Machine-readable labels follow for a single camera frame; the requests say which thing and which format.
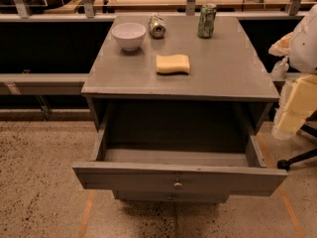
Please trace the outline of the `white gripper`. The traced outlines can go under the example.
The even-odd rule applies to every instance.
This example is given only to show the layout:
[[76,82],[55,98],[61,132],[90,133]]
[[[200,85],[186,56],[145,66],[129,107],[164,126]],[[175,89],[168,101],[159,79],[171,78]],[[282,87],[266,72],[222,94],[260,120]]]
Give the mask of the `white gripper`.
[[[286,34],[268,49],[270,55],[289,55],[292,32]],[[309,74],[288,81],[289,94],[284,111],[277,111],[273,119],[272,135],[278,140],[292,138],[306,119],[317,110],[317,75]]]

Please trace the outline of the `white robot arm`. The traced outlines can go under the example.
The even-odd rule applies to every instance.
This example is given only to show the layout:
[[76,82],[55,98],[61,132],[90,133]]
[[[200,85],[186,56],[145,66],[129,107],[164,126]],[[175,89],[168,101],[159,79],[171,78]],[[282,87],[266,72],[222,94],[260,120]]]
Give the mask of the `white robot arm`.
[[268,52],[282,57],[271,71],[273,78],[285,78],[290,67],[303,73],[284,84],[273,120],[272,135],[279,140],[289,139],[317,110],[317,5]]

